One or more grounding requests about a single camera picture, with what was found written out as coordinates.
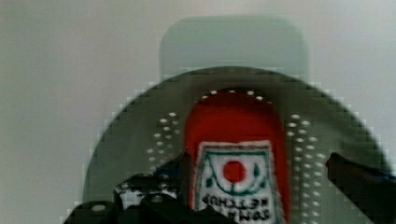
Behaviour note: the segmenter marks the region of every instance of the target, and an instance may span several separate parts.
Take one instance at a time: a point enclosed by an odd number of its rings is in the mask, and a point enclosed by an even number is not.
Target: white label
[[[269,141],[200,145],[193,206],[208,204],[237,223],[284,222]]]

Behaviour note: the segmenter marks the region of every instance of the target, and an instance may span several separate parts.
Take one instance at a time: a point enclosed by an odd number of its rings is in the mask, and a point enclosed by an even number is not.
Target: white wall
[[[159,45],[173,23],[247,13],[302,29],[309,80],[344,97],[395,163],[394,1],[1,0],[1,223],[63,222],[81,200],[98,134],[159,81]]]

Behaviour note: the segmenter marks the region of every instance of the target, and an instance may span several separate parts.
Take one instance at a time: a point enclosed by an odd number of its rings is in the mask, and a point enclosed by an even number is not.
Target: black object
[[[114,202],[120,210],[138,206],[151,194],[166,194],[187,205],[191,179],[191,157],[182,153],[159,167],[154,174],[138,174],[117,185]]]
[[[332,153],[328,178],[375,224],[396,223],[396,177]]]
[[[216,212],[211,206],[199,212],[190,210],[166,194],[152,194],[146,197],[140,208],[141,223],[162,224],[233,224],[233,220]]]
[[[154,174],[138,174],[117,185],[114,203],[89,202],[75,208],[64,224],[233,224],[211,206],[187,206],[191,158],[185,151]]]
[[[117,223],[118,209],[112,202],[98,201],[77,206],[64,224]]]

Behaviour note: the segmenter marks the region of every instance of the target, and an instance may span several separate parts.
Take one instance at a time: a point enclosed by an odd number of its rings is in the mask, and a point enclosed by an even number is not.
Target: perforated metal bowl
[[[291,183],[291,223],[371,223],[326,177],[338,152],[389,171],[383,153],[350,111],[302,81],[260,69],[218,67],[167,79],[127,105],[93,153],[83,201],[112,200],[131,175],[152,172],[183,148],[184,124],[194,102],[216,90],[244,87],[271,102],[285,125]]]

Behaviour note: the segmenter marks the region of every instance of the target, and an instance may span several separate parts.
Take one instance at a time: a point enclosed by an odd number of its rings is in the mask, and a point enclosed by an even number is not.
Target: red circle logo
[[[245,179],[246,168],[240,161],[228,161],[223,167],[223,175],[231,183],[238,183]]]

